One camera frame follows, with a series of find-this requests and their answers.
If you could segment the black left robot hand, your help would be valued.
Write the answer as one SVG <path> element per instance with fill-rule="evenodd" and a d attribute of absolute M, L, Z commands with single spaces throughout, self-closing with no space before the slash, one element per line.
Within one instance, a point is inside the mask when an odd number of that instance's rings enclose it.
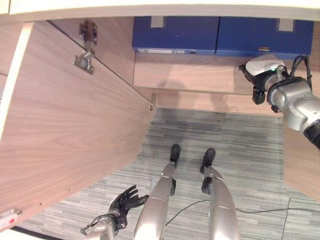
<path fill-rule="evenodd" d="M 144 205 L 149 199 L 149 195 L 139 196 L 136 185 L 132 185 L 119 195 L 109 204 L 108 213 L 116 218 L 124 218 L 128 215 L 129 210 Z"/>

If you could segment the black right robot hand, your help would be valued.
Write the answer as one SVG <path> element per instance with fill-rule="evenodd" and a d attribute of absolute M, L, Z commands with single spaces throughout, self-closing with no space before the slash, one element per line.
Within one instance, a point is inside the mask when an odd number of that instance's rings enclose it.
<path fill-rule="evenodd" d="M 238 68 L 253 85 L 252 100 L 256 105 L 264 103 L 265 92 L 272 85 L 286 79 L 286 66 L 274 54 L 255 57 Z"/>

